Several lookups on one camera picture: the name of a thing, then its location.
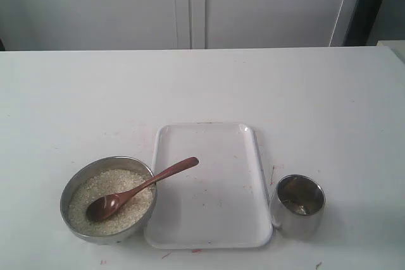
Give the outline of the brown wooden spoon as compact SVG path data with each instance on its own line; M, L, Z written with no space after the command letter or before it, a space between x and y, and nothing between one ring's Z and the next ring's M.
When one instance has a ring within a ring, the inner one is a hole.
M105 195L93 201L86 210L86 216L90 221L101 222L115 215L121 207L123 207L130 199L136 196L143 189L156 184L158 181L164 180L177 173L193 168L199 164L197 157L189 157L184 159L169 168L166 168L156 176L145 181L141 185L121 193L113 193Z

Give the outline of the steel bowl of rice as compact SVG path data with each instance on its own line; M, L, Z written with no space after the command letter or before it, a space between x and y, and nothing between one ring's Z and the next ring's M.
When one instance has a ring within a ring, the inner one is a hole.
M96 199L130 190L153 177L142 161L115 156L86 165L67 183L60 200L63 221L70 231L86 242L98 245L121 243L145 227L157 199L156 186L142 190L117 214L100 223L88 220L85 212Z

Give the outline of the small steel cup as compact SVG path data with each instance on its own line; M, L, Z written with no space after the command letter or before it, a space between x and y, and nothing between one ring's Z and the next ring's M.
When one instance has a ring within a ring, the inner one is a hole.
M271 223L286 238L310 238L320 225L325 203L325 193L313 179L284 176L271 197Z

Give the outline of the white rectangular tray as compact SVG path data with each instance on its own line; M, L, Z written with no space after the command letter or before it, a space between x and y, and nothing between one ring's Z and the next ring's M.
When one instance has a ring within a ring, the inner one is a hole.
M188 157L198 165L157 184L146 242L166 250L268 243L273 228L253 129L243 123L188 123L157 132L153 173Z

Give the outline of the white cabinet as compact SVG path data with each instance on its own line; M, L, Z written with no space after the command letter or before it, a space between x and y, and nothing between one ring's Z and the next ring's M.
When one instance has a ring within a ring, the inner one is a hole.
M328 47L358 0L1 0L11 51Z

